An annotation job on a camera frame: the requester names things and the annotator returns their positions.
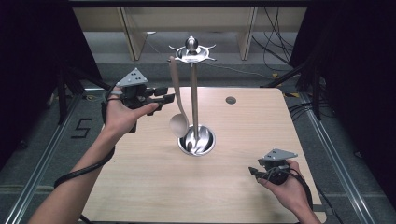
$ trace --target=small round object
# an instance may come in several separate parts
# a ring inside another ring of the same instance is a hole
[[[229,104],[229,105],[233,105],[236,103],[236,99],[233,96],[229,96],[229,97],[225,98],[225,102],[227,102],[227,104]]]
[[[186,40],[186,49],[189,52],[195,52],[198,49],[198,40],[195,39],[193,36],[190,36]]]

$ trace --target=spoon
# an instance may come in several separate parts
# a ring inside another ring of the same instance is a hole
[[[184,112],[183,105],[181,103],[180,99],[180,88],[178,84],[178,73],[177,73],[177,65],[175,58],[173,56],[169,57],[170,63],[170,71],[171,71],[171,78],[172,78],[172,83],[175,88],[175,96],[177,99],[177,105],[178,109],[180,110],[180,114],[174,115],[170,122],[169,126],[174,133],[174,135],[178,138],[184,137],[187,132],[189,131],[189,120],[187,119],[186,113]]]

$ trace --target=metal spoon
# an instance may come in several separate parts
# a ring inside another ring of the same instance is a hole
[[[177,73],[177,65],[175,58],[173,56],[169,57],[170,63],[170,71],[171,71],[171,77],[172,77],[172,83],[175,88],[175,96],[177,99],[177,105],[178,109],[180,110],[180,114],[174,115],[170,122],[169,126],[174,133],[174,135],[178,138],[184,137],[187,132],[189,131],[189,120],[187,119],[186,112],[184,112],[183,105],[181,103],[180,99],[180,88],[178,84],[178,73]]]

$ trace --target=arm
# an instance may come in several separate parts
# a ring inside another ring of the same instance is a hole
[[[288,161],[290,168],[300,173],[298,163],[296,161]],[[318,217],[311,210],[306,199],[303,186],[298,180],[289,176],[285,183],[282,185],[275,185],[265,179],[258,180],[260,184],[271,190],[279,202],[287,209],[289,209],[297,219],[302,223],[320,223]]]
[[[105,128],[73,167],[72,172],[103,159],[140,117],[154,111],[157,106],[150,104],[131,110],[121,101],[109,101]],[[37,208],[29,223],[77,223],[101,169],[102,167],[62,183]]]

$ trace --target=wooden table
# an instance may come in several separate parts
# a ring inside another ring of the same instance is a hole
[[[190,121],[190,88],[181,89]],[[226,98],[236,98],[234,105]],[[104,167],[83,214],[91,220],[179,223],[294,223],[248,167],[277,147],[295,160],[314,204],[321,204],[282,93],[278,89],[199,88],[199,121],[216,136],[203,157],[183,153],[169,129],[176,101],[138,121]],[[317,213],[326,220],[325,213]]]

